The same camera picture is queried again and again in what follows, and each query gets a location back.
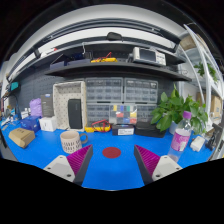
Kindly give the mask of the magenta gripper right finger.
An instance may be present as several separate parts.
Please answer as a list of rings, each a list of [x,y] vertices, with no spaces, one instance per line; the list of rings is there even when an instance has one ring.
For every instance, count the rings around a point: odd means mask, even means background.
[[[141,146],[134,146],[134,156],[145,185],[182,169],[168,155],[158,156]]]

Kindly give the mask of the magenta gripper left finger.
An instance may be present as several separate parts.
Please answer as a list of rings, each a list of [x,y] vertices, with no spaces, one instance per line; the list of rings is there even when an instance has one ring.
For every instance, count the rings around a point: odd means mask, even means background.
[[[81,186],[92,156],[93,145],[88,145],[68,156],[59,155],[44,170]]]

